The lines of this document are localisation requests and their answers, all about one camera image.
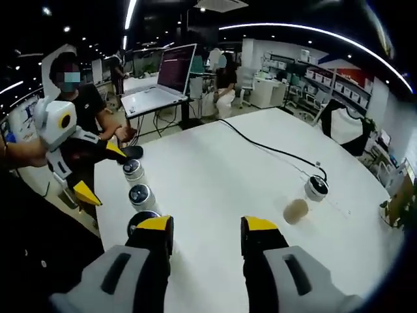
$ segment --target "black pants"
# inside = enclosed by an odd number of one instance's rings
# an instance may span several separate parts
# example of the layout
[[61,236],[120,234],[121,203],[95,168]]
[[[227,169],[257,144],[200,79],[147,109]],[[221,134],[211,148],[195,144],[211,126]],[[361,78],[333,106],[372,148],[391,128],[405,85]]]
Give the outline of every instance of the black pants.
[[71,290],[104,252],[101,240],[22,181],[7,183],[15,203],[0,220],[4,296],[14,312],[48,312],[48,297]]

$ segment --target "monitor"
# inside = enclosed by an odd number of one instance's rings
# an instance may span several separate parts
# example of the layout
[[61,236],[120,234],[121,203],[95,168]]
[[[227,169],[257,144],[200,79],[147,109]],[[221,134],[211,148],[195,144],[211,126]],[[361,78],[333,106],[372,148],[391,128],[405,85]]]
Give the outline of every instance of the monitor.
[[165,50],[159,69],[158,85],[185,94],[197,44]]
[[390,142],[391,142],[391,137],[390,137],[390,135],[388,135],[387,133],[386,133],[386,131],[385,130],[381,130],[381,139],[382,139],[382,142],[388,147],[389,145],[390,145]]

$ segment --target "laptop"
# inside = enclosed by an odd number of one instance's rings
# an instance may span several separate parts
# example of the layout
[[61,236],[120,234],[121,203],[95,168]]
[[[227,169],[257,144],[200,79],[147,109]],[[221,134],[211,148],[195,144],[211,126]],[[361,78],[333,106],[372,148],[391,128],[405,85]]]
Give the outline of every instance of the laptop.
[[197,44],[167,49],[162,54],[155,86],[122,98],[127,118],[187,100],[185,95]]

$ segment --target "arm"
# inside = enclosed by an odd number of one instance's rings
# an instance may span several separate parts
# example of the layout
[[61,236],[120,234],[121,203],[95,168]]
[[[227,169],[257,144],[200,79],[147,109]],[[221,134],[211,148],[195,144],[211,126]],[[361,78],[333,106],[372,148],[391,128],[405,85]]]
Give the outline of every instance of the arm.
[[227,87],[226,89],[224,89],[223,92],[219,94],[219,98],[222,98],[228,92],[230,92],[231,90],[233,90],[233,88],[235,88],[235,84],[234,83],[230,83],[229,84],[229,87]]
[[47,164],[46,148],[39,138],[24,143],[4,143],[0,137],[0,163],[9,168],[24,168],[26,166],[42,167]]
[[109,140],[116,130],[122,127],[113,116],[106,110],[103,109],[96,115],[98,124],[103,128],[104,132],[100,135],[101,140]]
[[121,76],[121,78],[124,78],[126,76],[126,74],[123,73],[121,70],[119,70],[118,67],[115,67],[115,71],[116,71],[117,74],[119,74]]

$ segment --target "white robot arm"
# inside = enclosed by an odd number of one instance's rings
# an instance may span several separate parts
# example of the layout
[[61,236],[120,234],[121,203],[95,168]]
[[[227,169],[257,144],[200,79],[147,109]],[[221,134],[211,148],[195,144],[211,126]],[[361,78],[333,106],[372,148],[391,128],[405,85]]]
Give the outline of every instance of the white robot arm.
[[93,205],[101,205],[100,200],[83,181],[76,183],[73,188],[68,186],[66,180],[73,172],[65,163],[59,147],[66,140],[76,139],[91,143],[92,150],[94,148],[95,152],[102,151],[105,157],[119,162],[126,160],[126,155],[111,142],[104,142],[97,135],[77,126],[76,109],[71,102],[50,102],[48,97],[40,99],[35,106],[33,118],[36,131],[48,150],[48,165],[69,200],[73,204],[77,204],[79,199]]

